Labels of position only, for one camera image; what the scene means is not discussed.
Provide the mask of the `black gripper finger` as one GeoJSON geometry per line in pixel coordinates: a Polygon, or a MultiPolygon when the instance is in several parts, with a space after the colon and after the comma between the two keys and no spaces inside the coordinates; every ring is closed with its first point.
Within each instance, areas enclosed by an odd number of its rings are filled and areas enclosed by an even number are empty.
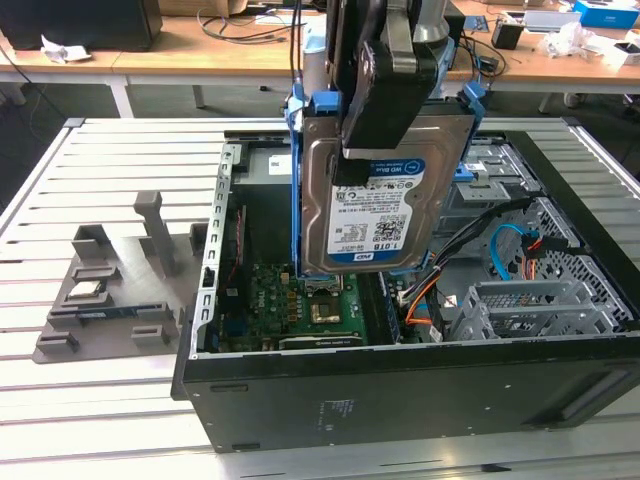
{"type": "Polygon", "coordinates": [[[357,77],[343,108],[340,143],[332,160],[334,184],[364,184],[370,160],[347,158],[346,150],[393,150],[435,87],[435,54],[425,43],[412,45],[416,70],[398,73],[387,45],[367,40],[360,48],[357,77]]]}

